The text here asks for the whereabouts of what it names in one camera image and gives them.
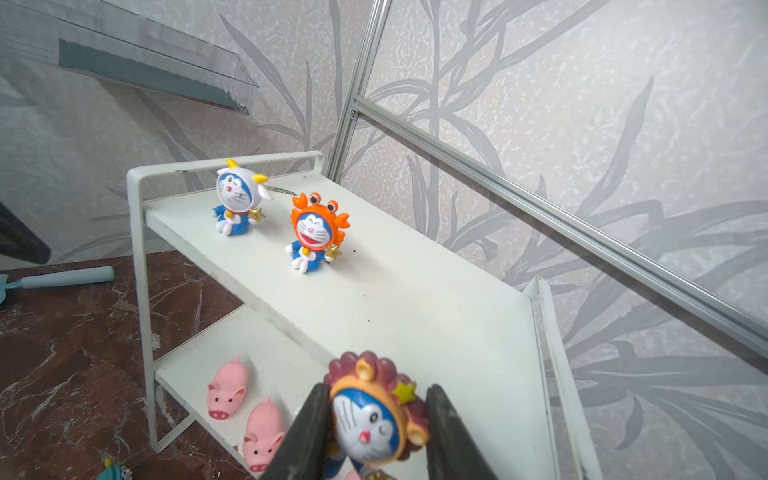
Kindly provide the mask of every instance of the white ear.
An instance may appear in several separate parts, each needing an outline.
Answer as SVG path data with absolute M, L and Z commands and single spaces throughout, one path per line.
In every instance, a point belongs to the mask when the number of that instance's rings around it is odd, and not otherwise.
M 266 189 L 262 184 L 259 184 L 259 197 L 262 197 L 264 200 L 272 200 L 272 195 L 270 194 L 270 191 Z

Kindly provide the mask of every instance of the gold star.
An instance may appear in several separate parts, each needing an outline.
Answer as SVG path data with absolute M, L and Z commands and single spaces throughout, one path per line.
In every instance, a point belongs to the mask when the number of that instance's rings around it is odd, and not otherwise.
M 408 385 L 401 381 L 397 381 L 397 387 L 395 387 L 395 390 L 392 392 L 397 398 L 400 399 L 400 405 L 408 405 L 410 402 L 413 402 L 413 400 L 416 398 L 415 395 L 416 392 L 416 384 L 415 382 L 411 382 Z

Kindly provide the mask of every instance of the patterned wall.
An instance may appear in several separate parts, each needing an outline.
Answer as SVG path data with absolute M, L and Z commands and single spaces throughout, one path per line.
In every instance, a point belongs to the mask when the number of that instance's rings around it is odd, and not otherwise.
M 261 88 L 249 116 L 0 58 L 0 201 L 52 249 L 51 262 L 129 254 L 132 167 L 310 148 L 326 153 L 368 2 L 113 2 L 240 54 Z M 275 174 L 306 165 L 274 165 Z M 169 177 L 152 196 L 212 187 Z M 163 249 L 161 240 L 149 246 Z M 25 263 L 0 257 L 0 270 Z
M 393 0 L 387 25 L 368 98 L 768 319 L 765 2 Z M 358 125 L 342 185 L 512 286 L 551 282 L 606 478 L 768 475 L 765 360 Z

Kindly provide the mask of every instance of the black object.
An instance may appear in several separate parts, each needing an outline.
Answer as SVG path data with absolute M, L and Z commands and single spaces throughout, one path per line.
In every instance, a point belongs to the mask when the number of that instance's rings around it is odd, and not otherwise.
M 427 390 L 426 404 L 429 480 L 498 480 L 441 386 Z M 330 412 L 330 387 L 318 383 L 261 480 L 324 480 L 323 463 L 332 427 Z
M 51 249 L 0 203 L 0 255 L 33 263 L 48 263 Z

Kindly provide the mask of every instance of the brown marble surface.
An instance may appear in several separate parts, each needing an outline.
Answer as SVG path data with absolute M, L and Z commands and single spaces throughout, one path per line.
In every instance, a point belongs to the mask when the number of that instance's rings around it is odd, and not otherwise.
M 240 301 L 177 252 L 148 257 L 155 358 Z M 136 480 L 250 476 L 200 426 L 160 454 L 149 448 L 130 257 L 4 272 L 20 276 L 112 265 L 109 284 L 9 290 L 0 305 L 0 480 L 90 480 L 105 458 Z M 160 391 L 158 425 L 184 416 Z

